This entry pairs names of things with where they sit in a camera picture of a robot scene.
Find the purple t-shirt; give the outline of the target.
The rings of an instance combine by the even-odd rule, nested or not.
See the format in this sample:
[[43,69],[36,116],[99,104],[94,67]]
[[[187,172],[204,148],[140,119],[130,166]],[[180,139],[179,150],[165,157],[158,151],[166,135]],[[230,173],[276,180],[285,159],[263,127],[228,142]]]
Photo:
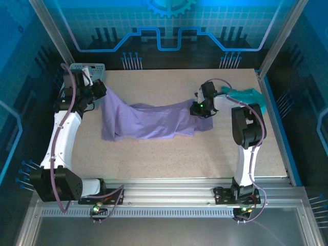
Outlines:
[[213,129],[213,120],[190,114],[193,99],[167,106],[129,105],[106,87],[100,99],[102,139],[168,139],[175,135],[193,136]]

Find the light blue plastic basket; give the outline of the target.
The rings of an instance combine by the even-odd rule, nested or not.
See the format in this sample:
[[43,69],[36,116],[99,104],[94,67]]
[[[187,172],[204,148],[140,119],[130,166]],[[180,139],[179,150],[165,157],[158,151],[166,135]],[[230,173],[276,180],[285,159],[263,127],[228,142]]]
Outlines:
[[[91,80],[94,82],[97,79],[100,79],[103,83],[106,82],[106,69],[104,64],[99,63],[73,63],[70,65],[71,70],[76,69],[82,69],[83,67],[90,67],[92,70],[93,76],[91,77]],[[66,88],[69,86],[72,86],[72,83],[70,82],[69,74],[68,72],[64,72],[63,75],[64,83],[61,88]]]

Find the teal folded garment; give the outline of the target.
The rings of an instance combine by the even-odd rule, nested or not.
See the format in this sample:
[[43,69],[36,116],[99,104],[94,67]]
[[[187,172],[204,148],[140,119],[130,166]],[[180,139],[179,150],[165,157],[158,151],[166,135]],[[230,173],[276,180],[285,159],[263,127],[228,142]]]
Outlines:
[[234,100],[241,101],[245,104],[257,103],[260,106],[261,113],[264,114],[266,112],[267,104],[265,98],[254,88],[246,89],[243,91],[233,89],[229,94],[229,97],[233,98]]

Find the small LED circuit board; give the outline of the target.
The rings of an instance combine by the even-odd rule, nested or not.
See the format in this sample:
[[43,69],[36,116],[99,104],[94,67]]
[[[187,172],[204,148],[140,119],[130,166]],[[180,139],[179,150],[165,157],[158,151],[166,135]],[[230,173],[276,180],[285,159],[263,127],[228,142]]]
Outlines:
[[98,202],[91,209],[90,215],[91,216],[102,215],[102,214],[106,213],[107,211],[108,210],[106,208],[103,208],[103,203]]
[[253,210],[252,207],[234,208],[233,209],[234,218],[247,220],[250,218],[252,210]]

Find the aluminium frame post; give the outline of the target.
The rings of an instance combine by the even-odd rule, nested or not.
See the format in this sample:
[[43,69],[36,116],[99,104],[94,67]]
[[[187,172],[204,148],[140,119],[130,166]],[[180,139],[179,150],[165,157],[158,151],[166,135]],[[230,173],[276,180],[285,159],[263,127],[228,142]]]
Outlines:
[[56,23],[54,22],[43,0],[29,0],[29,3],[33,7],[43,27],[46,29],[49,37],[51,38],[58,52],[60,53],[65,64],[69,66],[72,63],[75,63],[68,46],[66,45]]
[[286,39],[289,37],[294,25],[298,21],[308,1],[309,0],[295,0],[294,5],[290,9],[282,27],[280,28],[276,38],[274,39],[273,44],[271,45],[268,53],[266,54],[260,66],[258,72],[258,79],[264,79],[264,77],[266,76],[269,68],[273,64]]

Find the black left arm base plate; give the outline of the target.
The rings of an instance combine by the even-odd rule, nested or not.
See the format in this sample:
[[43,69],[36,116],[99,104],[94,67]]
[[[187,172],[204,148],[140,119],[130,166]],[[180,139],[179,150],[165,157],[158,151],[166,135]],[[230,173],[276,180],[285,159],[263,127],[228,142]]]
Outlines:
[[87,197],[82,197],[78,204],[85,204],[85,205],[95,205],[98,202],[102,202],[103,205],[115,205],[116,201],[118,200],[118,205],[122,205],[124,201],[124,190],[114,192],[115,189],[104,189],[101,190],[96,195],[89,195]]

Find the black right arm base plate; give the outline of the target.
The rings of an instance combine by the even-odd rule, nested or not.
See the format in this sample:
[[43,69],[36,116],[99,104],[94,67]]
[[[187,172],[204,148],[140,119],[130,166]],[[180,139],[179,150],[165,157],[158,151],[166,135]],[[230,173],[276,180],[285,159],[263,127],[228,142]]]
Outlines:
[[223,188],[215,187],[213,189],[215,203],[217,205],[224,204],[242,204],[242,205],[258,205],[261,204],[261,198],[258,189],[251,188],[241,194],[240,191],[244,191],[244,188],[238,190],[237,188]]

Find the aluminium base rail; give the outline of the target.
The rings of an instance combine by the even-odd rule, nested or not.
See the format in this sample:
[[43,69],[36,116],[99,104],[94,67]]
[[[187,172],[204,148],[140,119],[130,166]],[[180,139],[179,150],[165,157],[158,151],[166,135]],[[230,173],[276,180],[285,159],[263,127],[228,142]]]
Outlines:
[[213,207],[213,189],[229,188],[232,178],[106,179],[108,188],[125,186],[124,207]]

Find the grey metal tray frame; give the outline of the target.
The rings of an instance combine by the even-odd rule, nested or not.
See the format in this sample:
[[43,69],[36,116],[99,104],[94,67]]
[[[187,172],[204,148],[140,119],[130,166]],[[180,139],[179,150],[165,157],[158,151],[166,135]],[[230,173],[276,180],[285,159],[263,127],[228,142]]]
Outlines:
[[8,246],[328,246],[328,229],[310,226],[295,208],[268,208],[243,224],[229,218],[26,217]]

